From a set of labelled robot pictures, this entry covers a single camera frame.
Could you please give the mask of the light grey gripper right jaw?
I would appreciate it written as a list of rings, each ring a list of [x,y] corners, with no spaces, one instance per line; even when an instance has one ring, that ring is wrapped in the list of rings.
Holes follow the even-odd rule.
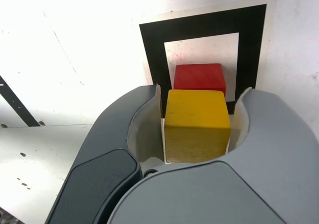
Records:
[[[168,164],[135,184],[111,224],[316,224],[319,142],[279,96],[255,89],[239,99],[248,132],[228,154]]]

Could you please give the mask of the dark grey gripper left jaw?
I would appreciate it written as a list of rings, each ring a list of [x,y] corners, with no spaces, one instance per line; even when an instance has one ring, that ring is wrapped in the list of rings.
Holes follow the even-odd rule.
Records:
[[[140,86],[109,105],[88,132],[48,224],[104,224],[143,178],[141,164],[164,161],[159,85]]]

